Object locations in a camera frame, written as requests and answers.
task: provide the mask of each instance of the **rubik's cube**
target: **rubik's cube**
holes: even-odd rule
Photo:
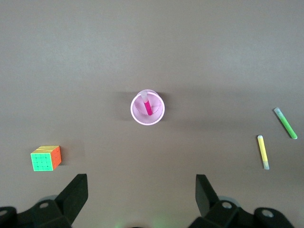
[[[30,156],[34,171],[53,171],[61,163],[60,146],[40,146]]]

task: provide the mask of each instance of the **marker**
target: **marker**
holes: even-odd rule
[[[144,103],[144,106],[146,107],[148,115],[152,115],[153,112],[152,112],[152,109],[151,109],[151,106],[150,106],[150,102],[149,102],[149,99],[148,99],[147,92],[142,91],[141,92],[141,97],[142,97],[142,101]]]
[[[286,130],[288,131],[290,137],[293,138],[293,139],[297,139],[298,136],[293,131],[292,127],[290,126],[289,122],[286,120],[286,118],[283,115],[283,113],[281,112],[281,110],[279,108],[275,108],[274,112],[277,115],[277,117],[279,117],[280,121],[282,122],[282,124],[284,125],[284,127],[286,128]]]
[[[260,151],[261,151],[261,156],[262,156],[262,160],[263,160],[264,169],[269,170],[268,158],[267,158],[267,154],[266,154],[266,149],[265,149],[263,136],[259,135],[257,137],[257,140],[258,140],[258,144],[260,146]]]

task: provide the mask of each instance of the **green cube face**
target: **green cube face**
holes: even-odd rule
[[[34,171],[52,171],[52,159],[50,153],[31,153]]]

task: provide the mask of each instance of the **screw hole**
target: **screw hole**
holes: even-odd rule
[[[268,217],[268,218],[274,217],[273,213],[272,213],[271,211],[269,211],[269,210],[266,210],[266,209],[262,210],[262,214],[263,214],[265,217]]]
[[[232,205],[228,202],[223,202],[222,206],[223,206],[223,208],[226,208],[226,209],[231,209],[232,208]]]
[[[8,212],[7,210],[2,210],[2,211],[0,211],[0,216],[5,215],[7,212]]]
[[[41,203],[39,207],[40,208],[46,208],[47,206],[48,206],[48,203]]]

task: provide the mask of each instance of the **pink cup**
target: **pink cup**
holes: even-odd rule
[[[131,102],[131,114],[142,125],[153,125],[159,122],[165,113],[165,104],[161,97],[153,90],[145,89],[153,114],[148,115],[140,91]]]

